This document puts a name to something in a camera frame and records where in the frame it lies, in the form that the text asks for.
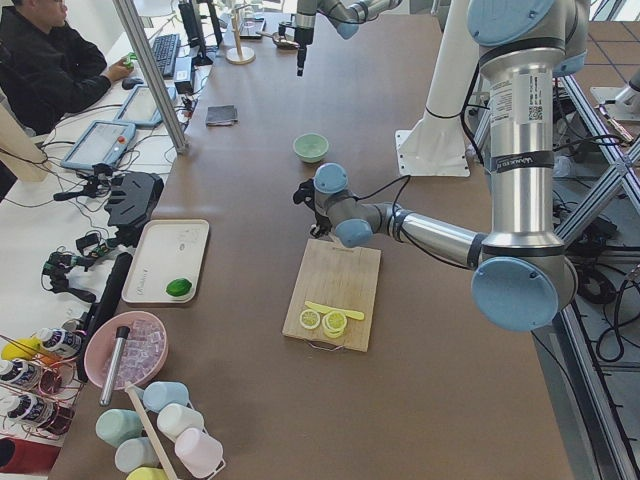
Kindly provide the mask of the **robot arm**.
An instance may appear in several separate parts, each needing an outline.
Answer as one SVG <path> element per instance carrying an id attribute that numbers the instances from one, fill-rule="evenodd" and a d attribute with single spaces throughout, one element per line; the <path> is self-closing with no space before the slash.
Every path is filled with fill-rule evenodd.
<path id="1" fill-rule="evenodd" d="M 423 118 L 399 131 L 401 171 L 452 176 L 464 167 L 458 119 L 477 77 L 489 84 L 492 223 L 477 233 L 400 207 L 368 204 L 345 169 L 320 166 L 294 193 L 316 216 L 312 234 L 347 247 L 384 233 L 470 269 L 472 296 L 492 323 L 513 331 L 549 324 L 577 291 L 577 275 L 555 234 L 552 210 L 556 78 L 583 67 L 585 1 L 455 1 L 440 44 Z"/>
<path id="2" fill-rule="evenodd" d="M 307 50 L 313 43 L 318 13 L 329 20 L 343 39 L 349 39 L 357 33 L 359 25 L 377 19 L 382 12 L 393 10 L 400 4 L 400 0 L 354 1 L 348 6 L 338 0 L 298 1 L 292 19 L 279 24 L 280 35 L 284 35 L 287 28 L 294 31 L 293 41 L 298 45 L 297 76 L 303 76 Z"/>

